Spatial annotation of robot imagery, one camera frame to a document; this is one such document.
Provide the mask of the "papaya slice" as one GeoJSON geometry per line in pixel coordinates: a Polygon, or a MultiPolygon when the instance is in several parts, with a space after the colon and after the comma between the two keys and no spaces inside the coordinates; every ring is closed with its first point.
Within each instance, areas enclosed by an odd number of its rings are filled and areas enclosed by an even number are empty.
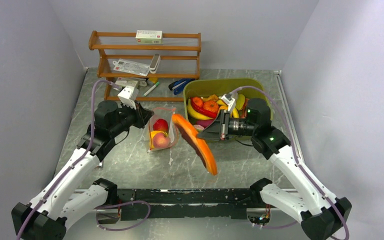
{"type": "Polygon", "coordinates": [[[200,157],[203,166],[213,176],[218,174],[215,157],[210,150],[207,142],[198,138],[198,131],[193,125],[180,114],[173,114],[171,117],[173,124],[178,128],[182,138],[195,150],[200,157]]]}

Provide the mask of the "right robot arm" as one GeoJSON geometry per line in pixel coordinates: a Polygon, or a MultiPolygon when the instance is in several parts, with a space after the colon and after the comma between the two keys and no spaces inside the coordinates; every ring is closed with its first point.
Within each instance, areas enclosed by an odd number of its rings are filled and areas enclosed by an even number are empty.
{"type": "Polygon", "coordinates": [[[337,198],[296,155],[288,137],[272,125],[266,101],[247,102],[245,118],[232,118],[222,110],[208,127],[198,133],[203,140],[225,140],[231,136],[249,136],[255,150],[275,165],[299,193],[295,196],[263,178],[252,187],[250,202],[255,207],[274,206],[298,222],[311,240],[327,240],[345,226],[352,204],[337,198]]]}

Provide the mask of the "pink peach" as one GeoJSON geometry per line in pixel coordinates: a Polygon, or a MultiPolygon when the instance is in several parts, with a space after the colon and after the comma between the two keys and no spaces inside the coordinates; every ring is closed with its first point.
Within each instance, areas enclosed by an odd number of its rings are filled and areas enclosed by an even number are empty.
{"type": "Polygon", "coordinates": [[[164,136],[162,133],[158,133],[153,138],[154,148],[167,148],[170,145],[170,138],[164,136]]]}

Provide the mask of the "clear zip top bag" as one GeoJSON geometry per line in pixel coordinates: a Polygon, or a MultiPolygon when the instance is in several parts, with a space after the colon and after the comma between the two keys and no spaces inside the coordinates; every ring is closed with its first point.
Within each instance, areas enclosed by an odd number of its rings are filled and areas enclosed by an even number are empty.
{"type": "Polygon", "coordinates": [[[148,153],[170,149],[177,144],[180,134],[172,120],[176,110],[175,107],[155,107],[152,109],[153,115],[146,126],[148,153]]]}

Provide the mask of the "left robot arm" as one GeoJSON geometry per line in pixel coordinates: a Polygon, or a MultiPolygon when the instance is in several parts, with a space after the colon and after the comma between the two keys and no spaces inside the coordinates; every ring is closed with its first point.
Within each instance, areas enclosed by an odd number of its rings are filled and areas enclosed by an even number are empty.
{"type": "Polygon", "coordinates": [[[104,100],[91,106],[91,120],[70,159],[54,179],[29,203],[17,203],[11,217],[18,240],[61,240],[85,214],[120,202],[115,183],[100,178],[70,200],[84,178],[116,145],[116,137],[131,127],[143,129],[154,115],[134,101],[133,107],[104,100]]]}

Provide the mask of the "red pomegranate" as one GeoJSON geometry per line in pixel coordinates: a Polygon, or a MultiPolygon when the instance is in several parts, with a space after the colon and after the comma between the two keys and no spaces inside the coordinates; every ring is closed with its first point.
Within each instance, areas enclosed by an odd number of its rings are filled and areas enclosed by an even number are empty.
{"type": "Polygon", "coordinates": [[[163,132],[168,133],[169,132],[169,124],[165,119],[159,118],[152,125],[152,129],[154,131],[163,131],[163,132]]]}

